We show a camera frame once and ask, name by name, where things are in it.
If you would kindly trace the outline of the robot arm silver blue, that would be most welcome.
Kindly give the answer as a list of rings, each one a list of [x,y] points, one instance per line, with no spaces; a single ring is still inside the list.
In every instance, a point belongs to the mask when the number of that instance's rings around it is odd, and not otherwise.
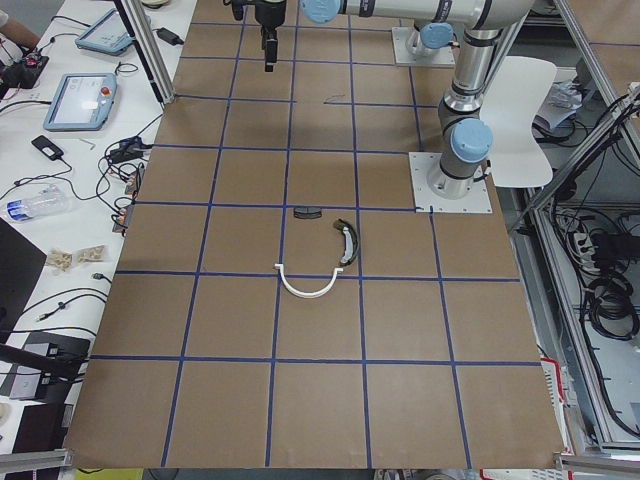
[[[454,38],[454,28],[450,23],[415,22],[413,30],[405,41],[407,51],[418,57],[434,55],[448,47]]]
[[[464,27],[458,61],[450,87],[439,105],[444,151],[427,175],[436,195],[457,200],[468,193],[474,174],[485,161],[493,137],[479,119],[488,74],[502,31],[523,19],[530,1],[302,1],[304,15],[326,24],[338,15],[361,18],[412,19],[419,29],[419,44],[436,49],[435,31],[449,22]]]

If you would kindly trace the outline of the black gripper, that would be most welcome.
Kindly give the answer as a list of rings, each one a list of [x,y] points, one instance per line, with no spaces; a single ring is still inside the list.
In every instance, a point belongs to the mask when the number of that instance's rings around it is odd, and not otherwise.
[[[286,16],[286,0],[255,2],[255,19],[261,27],[261,48],[264,53],[264,71],[272,72],[278,61],[278,37],[275,29],[265,26],[281,26]]]

